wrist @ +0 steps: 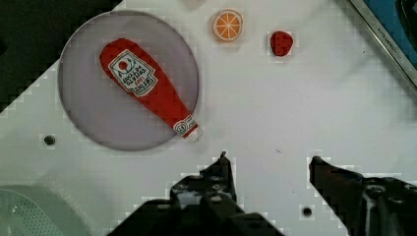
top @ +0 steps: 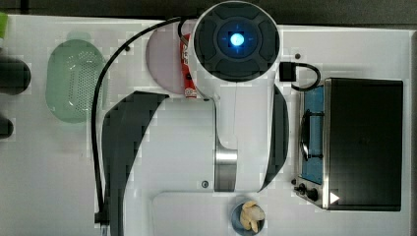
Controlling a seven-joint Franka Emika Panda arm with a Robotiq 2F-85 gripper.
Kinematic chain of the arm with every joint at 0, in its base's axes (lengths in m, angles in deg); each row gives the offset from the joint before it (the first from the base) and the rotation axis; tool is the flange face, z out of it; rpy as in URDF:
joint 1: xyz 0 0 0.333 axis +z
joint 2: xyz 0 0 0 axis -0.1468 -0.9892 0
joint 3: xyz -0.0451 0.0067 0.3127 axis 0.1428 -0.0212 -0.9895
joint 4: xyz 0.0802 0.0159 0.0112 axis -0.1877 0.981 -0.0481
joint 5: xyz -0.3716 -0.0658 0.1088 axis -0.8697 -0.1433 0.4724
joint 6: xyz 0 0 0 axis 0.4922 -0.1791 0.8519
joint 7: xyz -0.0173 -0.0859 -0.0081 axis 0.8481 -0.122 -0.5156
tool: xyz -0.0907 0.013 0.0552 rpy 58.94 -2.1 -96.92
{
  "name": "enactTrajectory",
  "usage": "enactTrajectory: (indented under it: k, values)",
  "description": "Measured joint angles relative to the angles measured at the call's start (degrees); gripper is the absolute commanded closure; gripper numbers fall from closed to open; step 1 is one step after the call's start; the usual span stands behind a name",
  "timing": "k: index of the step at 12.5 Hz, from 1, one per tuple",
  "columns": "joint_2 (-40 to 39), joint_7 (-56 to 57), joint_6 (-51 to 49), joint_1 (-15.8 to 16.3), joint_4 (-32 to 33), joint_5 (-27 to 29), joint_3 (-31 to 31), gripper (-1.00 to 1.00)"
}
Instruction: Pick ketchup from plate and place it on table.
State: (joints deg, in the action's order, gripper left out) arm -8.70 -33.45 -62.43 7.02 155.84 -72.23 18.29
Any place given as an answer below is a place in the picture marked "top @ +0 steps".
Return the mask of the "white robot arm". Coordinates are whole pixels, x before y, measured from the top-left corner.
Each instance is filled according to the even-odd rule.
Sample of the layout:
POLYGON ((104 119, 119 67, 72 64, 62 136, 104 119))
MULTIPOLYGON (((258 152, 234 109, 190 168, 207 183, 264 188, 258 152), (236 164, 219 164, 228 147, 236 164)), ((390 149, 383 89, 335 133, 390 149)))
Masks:
POLYGON ((288 120, 275 84, 280 42, 262 8, 218 3, 199 16, 186 49, 196 98, 134 91, 106 113, 111 236, 154 236, 158 195, 256 193, 274 178, 288 120))

